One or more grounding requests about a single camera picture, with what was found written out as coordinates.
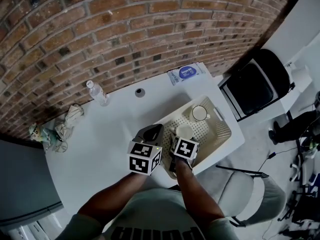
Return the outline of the white shelf unit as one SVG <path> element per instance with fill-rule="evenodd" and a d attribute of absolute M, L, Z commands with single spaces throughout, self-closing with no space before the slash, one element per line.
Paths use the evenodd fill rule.
<path fill-rule="evenodd" d="M 320 0 L 298 0 L 263 45 L 286 64 L 320 33 Z"/>

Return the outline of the crumpled beige cloth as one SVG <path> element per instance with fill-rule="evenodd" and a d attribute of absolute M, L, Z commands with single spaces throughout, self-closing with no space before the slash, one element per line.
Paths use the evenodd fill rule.
<path fill-rule="evenodd" d="M 84 109 L 78 105 L 71 105 L 64 119 L 58 119 L 52 129 L 45 128 L 47 141 L 43 143 L 45 152 L 55 151 L 64 153 L 68 149 L 75 126 L 85 117 Z"/>

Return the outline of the white low cabinet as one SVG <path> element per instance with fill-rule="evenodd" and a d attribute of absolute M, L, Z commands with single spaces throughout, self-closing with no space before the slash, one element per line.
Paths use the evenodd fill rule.
<path fill-rule="evenodd" d="M 314 106 L 316 93 L 320 91 L 320 39 L 304 46 L 286 64 L 294 88 L 281 99 L 285 111 L 302 114 Z"/>

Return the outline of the grey metal cabinet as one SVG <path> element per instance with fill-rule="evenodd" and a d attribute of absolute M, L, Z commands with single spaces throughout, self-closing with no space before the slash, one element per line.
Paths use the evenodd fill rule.
<path fill-rule="evenodd" d="M 0 227 L 24 226 L 62 208 L 44 149 L 0 140 Z"/>

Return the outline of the grey chair with black frame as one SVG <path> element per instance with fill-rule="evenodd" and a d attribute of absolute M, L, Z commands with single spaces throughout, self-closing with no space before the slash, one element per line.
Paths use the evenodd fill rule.
<path fill-rule="evenodd" d="M 217 165 L 219 169 L 232 171 L 223 188 L 218 206 L 230 222 L 237 228 L 245 228 L 259 223 L 271 221 L 278 217 L 287 203 L 287 195 L 268 174 L 258 170 L 245 170 Z M 248 219 L 238 220 L 239 215 L 248 205 L 254 190 L 254 179 L 262 179 L 264 193 L 257 211 Z"/>

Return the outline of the cream ceramic mug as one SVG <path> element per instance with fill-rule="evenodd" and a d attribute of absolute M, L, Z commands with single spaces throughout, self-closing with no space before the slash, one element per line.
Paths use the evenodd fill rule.
<path fill-rule="evenodd" d="M 171 130 L 177 137 L 188 140 L 191 140 L 193 138 L 193 129 L 190 125 L 186 123 L 180 124 L 177 127 L 172 128 Z"/>

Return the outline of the person's left forearm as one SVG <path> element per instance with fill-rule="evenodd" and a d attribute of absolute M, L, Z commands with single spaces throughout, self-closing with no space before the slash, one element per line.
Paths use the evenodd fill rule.
<path fill-rule="evenodd" d="M 102 226 L 106 226 L 139 192 L 147 177 L 147 175 L 133 172 L 126 175 L 115 184 L 93 195 L 77 213 L 95 219 Z"/>

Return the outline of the cream perforated plastic basket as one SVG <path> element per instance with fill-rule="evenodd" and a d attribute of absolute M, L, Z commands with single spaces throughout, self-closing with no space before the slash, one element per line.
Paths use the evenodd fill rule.
<path fill-rule="evenodd" d="M 204 107 L 210 118 L 201 122 L 190 121 L 190 112 L 196 106 Z M 210 98 L 205 95 L 201 95 L 200 97 L 184 104 L 172 113 L 160 119 L 157 123 L 164 126 L 160 165 L 173 180 L 176 179 L 176 174 L 170 171 L 170 165 L 172 163 L 170 149 L 173 143 L 172 129 L 176 129 L 182 124 L 188 124 L 191 126 L 193 130 L 193 138 L 199 143 L 197 156 L 191 160 L 190 163 L 193 168 L 205 161 L 232 135 L 232 131 L 226 123 L 224 116 L 220 113 L 218 107 L 216 107 Z"/>

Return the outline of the wet wipes pack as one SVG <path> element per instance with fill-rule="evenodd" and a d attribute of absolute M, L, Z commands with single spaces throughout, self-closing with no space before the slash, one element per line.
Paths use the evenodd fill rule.
<path fill-rule="evenodd" d="M 180 84 L 186 80 L 194 78 L 206 72 L 199 66 L 199 63 L 192 63 L 172 69 L 167 72 L 167 75 L 173 86 Z"/>

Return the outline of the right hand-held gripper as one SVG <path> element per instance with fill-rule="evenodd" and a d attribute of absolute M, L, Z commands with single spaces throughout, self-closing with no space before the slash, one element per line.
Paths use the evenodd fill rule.
<path fill-rule="evenodd" d="M 193 170 L 192 163 L 198 154 L 199 143 L 192 139 L 186 139 L 176 135 L 173 135 L 171 138 L 172 143 L 169 148 L 171 163 L 169 171 L 176 172 L 176 158 L 181 159 L 191 170 Z"/>

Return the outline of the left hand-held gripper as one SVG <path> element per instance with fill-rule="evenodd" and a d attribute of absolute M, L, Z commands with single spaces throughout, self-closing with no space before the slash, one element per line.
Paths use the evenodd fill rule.
<path fill-rule="evenodd" d="M 144 127 L 136 134 L 136 142 L 128 145 L 128 169 L 130 172 L 150 176 L 161 163 L 161 147 L 164 135 L 162 124 Z"/>

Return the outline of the clear plastic water bottle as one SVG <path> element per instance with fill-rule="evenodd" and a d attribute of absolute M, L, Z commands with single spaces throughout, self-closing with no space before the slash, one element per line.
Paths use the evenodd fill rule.
<path fill-rule="evenodd" d="M 97 82 L 88 80 L 86 82 L 86 86 L 89 89 L 90 96 L 102 107 L 105 107 L 109 104 L 109 96 L 104 92 L 102 87 Z"/>

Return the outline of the person's right forearm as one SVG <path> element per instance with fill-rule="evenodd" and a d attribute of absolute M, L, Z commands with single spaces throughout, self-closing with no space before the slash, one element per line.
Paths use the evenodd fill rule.
<path fill-rule="evenodd" d="M 183 159 L 175 158 L 175 170 L 185 208 L 199 227 L 206 227 L 213 221 L 225 217 L 216 201 L 198 182 Z"/>

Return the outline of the white mug with dark rim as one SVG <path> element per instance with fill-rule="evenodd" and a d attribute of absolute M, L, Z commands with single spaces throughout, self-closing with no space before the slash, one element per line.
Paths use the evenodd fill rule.
<path fill-rule="evenodd" d="M 185 111 L 187 119 L 193 123 L 202 122 L 211 118 L 206 108 L 202 105 L 193 105 Z"/>

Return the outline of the person's pale green shirt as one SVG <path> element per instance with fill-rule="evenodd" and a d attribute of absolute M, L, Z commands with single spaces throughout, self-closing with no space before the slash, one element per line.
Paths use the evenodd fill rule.
<path fill-rule="evenodd" d="M 226 218 L 200 228 L 188 214 L 182 194 L 154 188 L 135 194 L 107 230 L 75 214 L 56 240 L 239 240 Z"/>

